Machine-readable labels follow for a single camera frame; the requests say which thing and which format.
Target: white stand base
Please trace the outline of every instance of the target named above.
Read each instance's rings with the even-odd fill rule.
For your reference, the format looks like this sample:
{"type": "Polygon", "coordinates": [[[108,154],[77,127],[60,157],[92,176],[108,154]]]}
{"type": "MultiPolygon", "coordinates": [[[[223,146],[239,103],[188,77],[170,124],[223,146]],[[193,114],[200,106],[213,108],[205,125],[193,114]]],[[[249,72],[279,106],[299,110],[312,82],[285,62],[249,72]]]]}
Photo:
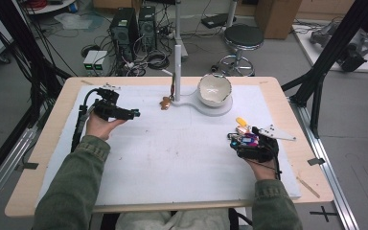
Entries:
{"type": "Polygon", "coordinates": [[[210,116],[210,117],[219,117],[228,113],[233,104],[232,96],[229,96],[229,100],[226,104],[220,107],[211,107],[203,103],[199,100],[196,91],[190,95],[181,95],[179,102],[172,102],[173,106],[191,106],[195,108],[198,112],[210,116]]]}

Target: computer tower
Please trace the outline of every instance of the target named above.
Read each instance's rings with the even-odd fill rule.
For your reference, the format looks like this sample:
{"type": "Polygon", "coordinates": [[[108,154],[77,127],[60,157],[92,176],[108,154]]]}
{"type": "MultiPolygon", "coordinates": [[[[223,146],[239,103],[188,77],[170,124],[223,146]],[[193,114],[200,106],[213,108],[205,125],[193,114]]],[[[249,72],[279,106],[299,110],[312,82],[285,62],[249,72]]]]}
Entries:
{"type": "Polygon", "coordinates": [[[142,37],[142,51],[157,50],[156,8],[142,6],[138,22],[140,36],[142,37]]]}
{"type": "Polygon", "coordinates": [[[134,61],[139,51],[139,30],[134,8],[118,8],[109,26],[112,41],[118,54],[134,61]]]}

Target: ceramic bowl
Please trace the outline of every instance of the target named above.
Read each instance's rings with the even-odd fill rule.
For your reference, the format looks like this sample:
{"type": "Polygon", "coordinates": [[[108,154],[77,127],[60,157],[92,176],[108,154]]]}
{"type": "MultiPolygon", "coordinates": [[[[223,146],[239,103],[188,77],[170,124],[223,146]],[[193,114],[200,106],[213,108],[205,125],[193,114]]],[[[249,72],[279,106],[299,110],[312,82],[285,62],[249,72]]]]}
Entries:
{"type": "Polygon", "coordinates": [[[230,100],[231,82],[223,76],[206,75],[198,83],[198,98],[206,105],[219,107],[230,100]]]}

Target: black stool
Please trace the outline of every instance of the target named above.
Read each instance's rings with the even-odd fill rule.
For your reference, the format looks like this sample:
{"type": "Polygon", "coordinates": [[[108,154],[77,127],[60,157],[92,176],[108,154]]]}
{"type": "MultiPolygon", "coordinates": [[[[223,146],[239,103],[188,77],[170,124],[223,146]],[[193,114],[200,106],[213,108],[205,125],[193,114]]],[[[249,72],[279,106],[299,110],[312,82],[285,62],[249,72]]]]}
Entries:
{"type": "Polygon", "coordinates": [[[264,43],[264,35],[257,27],[233,25],[225,30],[226,44],[234,48],[234,55],[226,56],[219,61],[219,68],[225,76],[255,76],[253,64],[242,57],[244,50],[259,49],[264,43]]]}

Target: green sleeve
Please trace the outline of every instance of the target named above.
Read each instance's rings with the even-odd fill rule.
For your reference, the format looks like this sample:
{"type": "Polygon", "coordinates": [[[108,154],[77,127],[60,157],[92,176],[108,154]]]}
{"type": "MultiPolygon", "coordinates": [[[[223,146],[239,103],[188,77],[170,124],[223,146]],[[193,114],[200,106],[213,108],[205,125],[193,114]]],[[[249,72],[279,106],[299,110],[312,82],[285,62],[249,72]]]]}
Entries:
{"type": "Polygon", "coordinates": [[[252,206],[254,230],[303,229],[294,204],[280,180],[260,180],[252,206]]]}
{"type": "Polygon", "coordinates": [[[37,229],[88,229],[110,146],[84,136],[61,164],[34,213],[37,229]]]}

